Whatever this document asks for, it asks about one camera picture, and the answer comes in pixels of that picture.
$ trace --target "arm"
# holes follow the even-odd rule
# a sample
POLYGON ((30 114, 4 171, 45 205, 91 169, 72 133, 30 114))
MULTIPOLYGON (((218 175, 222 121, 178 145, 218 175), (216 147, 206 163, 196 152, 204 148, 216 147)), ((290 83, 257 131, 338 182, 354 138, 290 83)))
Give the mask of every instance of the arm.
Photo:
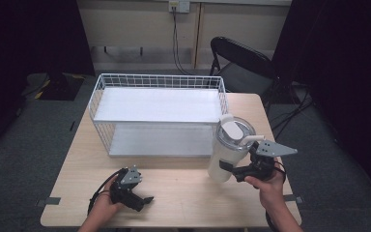
POLYGON ((95 205, 86 220, 79 228, 79 232, 98 231, 113 216, 124 207, 122 203, 113 204, 110 199, 110 186, 116 178, 111 179, 105 186, 104 192, 96 199, 95 205))
POLYGON ((266 182, 262 182, 252 176, 247 176, 244 180, 260 190, 261 205, 266 209, 272 223, 280 232, 302 231, 285 204, 282 193, 283 176, 281 173, 275 171, 274 176, 266 182))

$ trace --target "chair backrest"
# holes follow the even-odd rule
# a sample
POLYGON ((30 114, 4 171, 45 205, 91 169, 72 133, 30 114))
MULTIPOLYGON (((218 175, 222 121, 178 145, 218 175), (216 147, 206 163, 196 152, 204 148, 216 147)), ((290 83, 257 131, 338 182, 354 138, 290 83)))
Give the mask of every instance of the chair backrest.
POLYGON ((217 57, 219 55, 253 73, 258 73, 263 77, 277 79, 271 60, 259 51, 225 37, 213 38, 211 48, 214 56, 212 72, 214 66, 220 70, 217 57))

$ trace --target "wooden table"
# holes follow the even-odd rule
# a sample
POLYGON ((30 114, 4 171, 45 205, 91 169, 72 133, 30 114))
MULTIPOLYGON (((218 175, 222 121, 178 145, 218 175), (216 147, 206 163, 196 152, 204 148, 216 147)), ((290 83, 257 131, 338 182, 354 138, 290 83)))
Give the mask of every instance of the wooden table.
MULTIPOLYGON (((257 134, 273 140, 261 100, 253 94, 228 94, 229 111, 248 121, 257 134)), ((141 212, 125 208, 107 227, 246 228, 267 227, 258 190, 234 177, 217 184, 207 173, 208 158, 110 158, 86 112, 76 132, 50 197, 59 205, 46 205, 43 226, 77 227, 86 218, 89 199, 116 170, 137 165, 143 177, 133 192, 154 196, 141 212)), ((239 166, 249 164, 249 156, 239 166)), ((289 181, 284 194, 292 194, 289 181)), ((287 202, 301 223, 296 202, 287 202)))

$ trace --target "white tumbler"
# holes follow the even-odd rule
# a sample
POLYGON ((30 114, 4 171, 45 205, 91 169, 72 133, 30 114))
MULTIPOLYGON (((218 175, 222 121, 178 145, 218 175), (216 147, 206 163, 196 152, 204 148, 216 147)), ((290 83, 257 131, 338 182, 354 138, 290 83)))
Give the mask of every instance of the white tumbler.
POLYGON ((254 128, 246 120, 224 114, 217 125, 215 138, 208 173, 213 180, 222 183, 228 181, 232 173, 220 168, 219 161, 235 167, 246 156, 254 141, 263 140, 264 136, 255 135, 254 128))

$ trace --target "white wire basket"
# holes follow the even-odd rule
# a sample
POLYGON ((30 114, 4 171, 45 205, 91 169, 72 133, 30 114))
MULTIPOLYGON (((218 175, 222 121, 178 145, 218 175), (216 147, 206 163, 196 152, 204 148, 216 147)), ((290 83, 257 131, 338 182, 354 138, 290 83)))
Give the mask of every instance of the white wire basket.
POLYGON ((110 157, 204 157, 228 101, 220 76, 103 73, 89 113, 110 157))

